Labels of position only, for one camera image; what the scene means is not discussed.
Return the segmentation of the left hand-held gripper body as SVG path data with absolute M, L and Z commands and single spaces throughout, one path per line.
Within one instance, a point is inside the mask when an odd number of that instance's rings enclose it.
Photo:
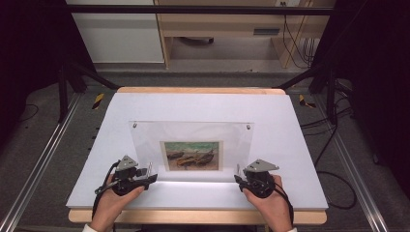
M 149 169 L 148 177 L 151 176 L 151 166 L 145 168 Z M 123 196 L 138 187 L 143 187 L 142 181 L 146 178 L 137 177 L 138 169 L 141 168 L 134 159 L 123 156 L 111 165 L 102 185 L 95 190 L 95 194 L 99 195 L 112 189 L 117 195 Z

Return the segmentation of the person's left hand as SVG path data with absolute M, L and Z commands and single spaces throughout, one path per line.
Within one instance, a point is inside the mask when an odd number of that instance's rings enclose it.
M 114 222 L 122 211 L 142 192 L 144 187 L 138 187 L 126 195 L 117 195 L 111 188 L 106 190 L 100 199 L 92 221 L 87 223 L 97 230 L 113 228 Z

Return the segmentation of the aluminium floor rail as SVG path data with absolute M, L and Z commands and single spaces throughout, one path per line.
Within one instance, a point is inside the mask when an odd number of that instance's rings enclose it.
M 42 149 L 42 153 L 36 160 L 36 164 L 30 171 L 29 176 L 24 182 L 21 190 L 16 196 L 12 207 L 3 217 L 0 222 L 0 232 L 14 232 L 22 214 L 24 213 L 28 203 L 30 202 L 36 188 L 38 187 L 44 172 L 46 171 L 49 162 L 53 158 L 53 155 L 70 123 L 79 101 L 81 100 L 81 94 L 73 94 L 73 98 L 69 104 L 69 109 L 67 115 L 63 117 L 62 121 L 59 122 L 52 135 L 47 140 L 46 145 Z
M 373 163 L 347 96 L 337 94 L 337 123 L 327 123 L 329 145 L 316 161 L 330 204 L 326 225 L 338 232 L 390 232 L 370 191 Z

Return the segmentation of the light wooden desk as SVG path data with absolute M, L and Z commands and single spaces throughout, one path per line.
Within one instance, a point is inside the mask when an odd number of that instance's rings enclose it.
M 250 6 L 331 8 L 336 0 L 154 0 L 157 6 Z M 267 37 L 272 40 L 283 68 L 288 68 L 302 38 L 319 39 L 328 22 L 326 15 L 268 14 L 159 14 L 161 35 L 178 37 Z M 279 28 L 277 36 L 254 36 L 254 28 Z

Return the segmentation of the yellow clamp right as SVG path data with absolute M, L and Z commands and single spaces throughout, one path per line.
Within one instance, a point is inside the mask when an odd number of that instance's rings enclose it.
M 309 108 L 316 108 L 316 104 L 311 103 L 311 102 L 306 102 L 305 97 L 303 95 L 299 95 L 299 103 L 301 106 L 306 106 Z

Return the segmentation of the person's right hand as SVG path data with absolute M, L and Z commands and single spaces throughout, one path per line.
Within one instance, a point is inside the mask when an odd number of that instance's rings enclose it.
M 245 189 L 243 194 L 264 218 L 271 229 L 291 229 L 293 224 L 289 214 L 289 206 L 286 200 L 276 191 L 267 198 L 258 198 L 249 190 Z

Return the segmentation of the yellow black tape strip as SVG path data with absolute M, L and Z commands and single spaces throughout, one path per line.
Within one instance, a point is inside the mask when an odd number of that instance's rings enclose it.
M 102 100 L 103 100 L 103 96 L 104 96 L 103 93 L 97 94 L 97 96 L 96 96 L 96 98 L 95 98 L 95 101 L 94 101 L 94 103 L 93 103 L 92 109 L 98 109 L 98 108 L 99 108 L 99 106 L 100 106 L 100 104 L 101 104 L 101 102 L 102 102 Z

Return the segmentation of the white cabinet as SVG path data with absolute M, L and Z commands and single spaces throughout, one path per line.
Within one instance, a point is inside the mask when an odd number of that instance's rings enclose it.
M 155 14 L 73 14 L 73 19 L 96 64 L 163 62 Z

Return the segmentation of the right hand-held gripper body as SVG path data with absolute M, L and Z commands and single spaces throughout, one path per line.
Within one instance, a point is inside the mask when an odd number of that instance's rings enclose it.
M 276 189 L 275 180 L 270 174 L 274 170 L 278 170 L 277 165 L 263 159 L 255 160 L 244 169 L 246 180 L 243 187 L 258 198 L 267 198 Z

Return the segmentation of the black horizontal bar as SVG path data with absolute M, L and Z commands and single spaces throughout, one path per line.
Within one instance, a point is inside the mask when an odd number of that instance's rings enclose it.
M 71 13 L 85 14 L 200 14 L 200 15 L 332 15 L 332 8 L 250 6 L 67 5 Z

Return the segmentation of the clear acrylic photo frame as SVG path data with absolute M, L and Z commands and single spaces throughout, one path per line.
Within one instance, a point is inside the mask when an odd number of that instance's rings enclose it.
M 254 125 L 243 122 L 131 121 L 130 131 L 137 160 L 151 166 L 160 181 L 231 183 L 248 164 Z M 167 171 L 161 151 L 163 141 L 221 141 L 222 166 L 218 171 Z

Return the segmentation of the dark curtain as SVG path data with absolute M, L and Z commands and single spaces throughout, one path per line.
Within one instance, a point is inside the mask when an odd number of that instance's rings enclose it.
M 95 67 L 66 0 L 0 0 L 0 147 L 28 96 L 57 81 L 61 66 Z
M 313 64 L 353 85 L 352 104 L 377 155 L 410 198 L 410 0 L 336 0 Z

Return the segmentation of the dark curved object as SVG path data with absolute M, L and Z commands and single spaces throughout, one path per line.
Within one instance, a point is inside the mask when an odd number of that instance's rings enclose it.
M 180 37 L 180 41 L 184 44 L 195 44 L 195 45 L 205 45 L 205 44 L 212 44 L 214 42 L 214 38 L 190 38 L 190 37 Z

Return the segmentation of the painting print card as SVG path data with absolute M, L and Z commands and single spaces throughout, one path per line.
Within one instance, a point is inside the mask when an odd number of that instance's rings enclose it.
M 163 141 L 167 171 L 218 171 L 222 166 L 221 141 Z

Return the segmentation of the black metal stand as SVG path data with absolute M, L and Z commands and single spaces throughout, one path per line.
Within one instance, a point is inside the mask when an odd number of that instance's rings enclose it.
M 69 113 L 67 84 L 70 84 L 76 93 L 84 93 L 87 89 L 87 85 L 83 80 L 83 76 L 88 76 L 111 90 L 118 90 L 120 88 L 120 85 L 103 78 L 97 74 L 96 71 L 92 71 L 76 62 L 63 64 L 58 72 L 59 123 L 61 123 Z
M 336 92 L 336 72 L 331 65 L 319 64 L 308 69 L 305 72 L 298 74 L 296 77 L 280 84 L 278 89 L 287 90 L 296 83 L 312 77 L 312 81 L 308 86 L 312 94 L 318 94 L 327 87 L 326 91 L 326 116 L 331 124 L 337 123 L 335 92 Z

